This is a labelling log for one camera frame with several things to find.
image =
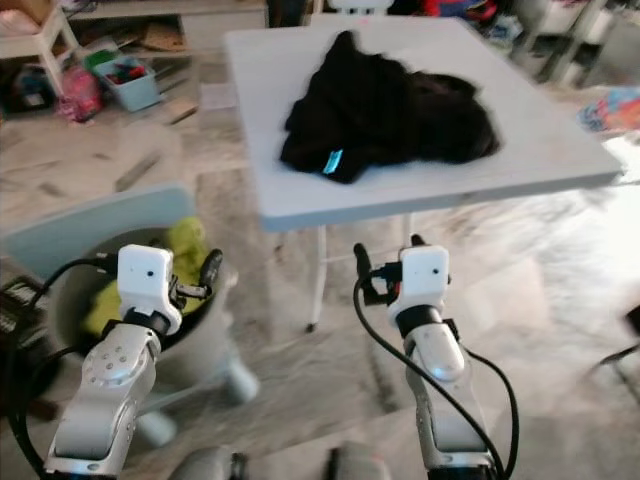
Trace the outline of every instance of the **gray bucket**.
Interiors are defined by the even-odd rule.
[[[128,244],[164,247],[164,228],[144,228],[117,235],[97,245],[79,257],[92,257],[97,252],[116,253]],[[83,322],[95,295],[112,277],[91,267],[77,267],[54,285],[47,315],[51,340],[58,348],[87,345],[92,338],[84,332]],[[212,300],[186,315],[178,333],[167,337],[157,364],[157,382],[174,388],[188,388],[219,377],[229,356],[227,323],[224,304],[229,290],[237,283],[237,273],[223,263],[217,291]],[[81,363],[83,355],[73,355]]]

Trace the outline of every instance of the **blue plastic bin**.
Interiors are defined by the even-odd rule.
[[[132,67],[143,66],[147,74],[144,77],[123,83],[122,85],[116,85],[107,78],[107,75],[117,72],[116,65],[130,65]],[[109,62],[96,65],[95,73],[100,77],[101,81],[109,87],[109,90],[113,92],[113,95],[118,99],[120,105],[130,112],[142,110],[160,101],[155,72],[136,58],[128,56],[117,57]]]

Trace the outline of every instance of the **yellow cloth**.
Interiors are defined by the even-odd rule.
[[[173,251],[173,274],[183,285],[197,285],[200,266],[209,253],[204,227],[196,217],[185,217],[166,232],[166,244]],[[193,312],[203,300],[188,298],[183,315]],[[109,283],[93,300],[85,320],[85,330],[99,337],[109,320],[122,320],[118,313],[120,295],[117,281]]]

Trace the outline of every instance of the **tiled floor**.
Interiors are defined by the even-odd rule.
[[[226,443],[252,456],[254,478],[318,479],[327,449],[345,438],[377,445],[394,478],[425,478],[403,368],[368,339],[350,304],[354,262],[331,266],[320,328],[303,333],[313,232],[262,232],[227,113],[166,127],[153,110],[110,110],[91,127],[40,118],[0,130],[3,230],[107,195],[137,159],[160,151],[162,164],[140,184],[185,181],[211,243],[240,272],[228,302],[232,333],[262,382],[260,394],[233,407],[220,392],[206,392],[172,408],[178,437],[157,450],[137,442],[122,478],[167,478],[191,450]],[[640,191],[618,187],[417,216],[417,231],[452,255],[448,315],[465,344],[503,367],[518,395],[515,479],[637,478],[640,409],[609,369],[591,368],[632,341],[621,317],[640,301],[638,208]],[[400,232],[398,218],[332,226],[329,243],[344,253],[356,241],[394,248]],[[370,315],[399,345],[384,312]],[[634,360],[626,366],[640,383]],[[483,368],[475,373],[487,424],[506,455],[503,389]],[[77,375],[67,368],[54,398],[67,398]],[[0,477],[33,478],[2,427]],[[55,423],[34,422],[32,431],[44,453]]]

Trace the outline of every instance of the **blue tag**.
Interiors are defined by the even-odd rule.
[[[338,168],[338,165],[340,165],[341,158],[342,150],[334,150],[333,152],[331,152],[329,154],[329,161],[324,166],[324,170],[322,170],[322,173],[324,173],[325,175],[331,175],[333,172],[335,172],[336,168]]]

